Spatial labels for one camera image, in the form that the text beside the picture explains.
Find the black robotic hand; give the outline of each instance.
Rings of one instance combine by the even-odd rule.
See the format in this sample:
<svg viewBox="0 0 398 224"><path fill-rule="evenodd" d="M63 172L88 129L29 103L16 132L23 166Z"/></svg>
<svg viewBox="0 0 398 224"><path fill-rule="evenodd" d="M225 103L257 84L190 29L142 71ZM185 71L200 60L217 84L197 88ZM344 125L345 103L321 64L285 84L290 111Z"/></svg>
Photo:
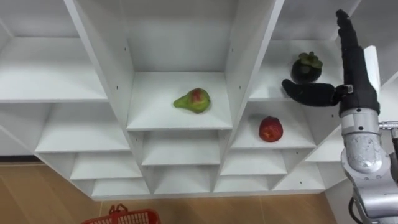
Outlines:
<svg viewBox="0 0 398 224"><path fill-rule="evenodd" d="M377 93L370 84L364 52L358 45L356 32L347 13L336 12L341 39L344 84L334 87L328 83L295 84L285 79L282 86L295 101L307 106L335 106L340 113L351 108L371 108L380 112Z"/></svg>

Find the cable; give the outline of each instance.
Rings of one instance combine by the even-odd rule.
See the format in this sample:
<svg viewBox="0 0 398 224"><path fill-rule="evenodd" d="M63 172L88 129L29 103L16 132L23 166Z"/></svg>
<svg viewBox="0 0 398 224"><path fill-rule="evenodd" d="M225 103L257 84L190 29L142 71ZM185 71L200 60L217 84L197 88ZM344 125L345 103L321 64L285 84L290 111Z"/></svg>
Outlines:
<svg viewBox="0 0 398 224"><path fill-rule="evenodd" d="M354 211L353 211L353 205L354 205L354 198L351 197L351 200L350 200L349 203L348 203L348 212L349 212L349 215L351 216L351 218L352 218L357 224L363 224L363 223L361 222L361 220L359 220L359 219L355 216Z"/></svg>

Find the mangosteen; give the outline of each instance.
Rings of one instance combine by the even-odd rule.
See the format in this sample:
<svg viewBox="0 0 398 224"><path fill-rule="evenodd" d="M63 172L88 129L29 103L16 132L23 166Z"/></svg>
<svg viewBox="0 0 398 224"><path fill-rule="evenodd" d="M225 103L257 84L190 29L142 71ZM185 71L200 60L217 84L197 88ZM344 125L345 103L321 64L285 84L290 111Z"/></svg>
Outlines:
<svg viewBox="0 0 398 224"><path fill-rule="evenodd" d="M305 84L315 82L322 73L322 62L313 53L301 53L292 67L292 79L295 83Z"/></svg>

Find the basket handle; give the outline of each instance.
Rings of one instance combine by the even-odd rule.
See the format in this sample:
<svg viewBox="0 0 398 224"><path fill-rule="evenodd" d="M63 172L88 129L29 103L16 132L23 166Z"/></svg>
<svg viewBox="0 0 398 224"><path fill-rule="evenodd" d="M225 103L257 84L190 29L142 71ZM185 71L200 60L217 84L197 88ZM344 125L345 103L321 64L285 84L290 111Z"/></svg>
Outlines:
<svg viewBox="0 0 398 224"><path fill-rule="evenodd" d="M113 214L113 213L117 213L117 212L128 212L129 210L126 208L126 206L124 206L123 204L118 204L115 208L114 205L111 206L111 208L109 209L109 214Z"/></svg>

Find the wooden floor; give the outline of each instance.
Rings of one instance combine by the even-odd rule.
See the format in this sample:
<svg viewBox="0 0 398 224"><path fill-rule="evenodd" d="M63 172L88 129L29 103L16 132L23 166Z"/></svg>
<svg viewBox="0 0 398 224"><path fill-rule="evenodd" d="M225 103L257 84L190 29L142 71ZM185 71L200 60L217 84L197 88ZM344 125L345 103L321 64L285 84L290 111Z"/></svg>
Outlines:
<svg viewBox="0 0 398 224"><path fill-rule="evenodd" d="M93 202L47 166L0 165L0 223L63 224L107 215L118 202ZM123 201L153 208L164 224L336 223L325 194Z"/></svg>

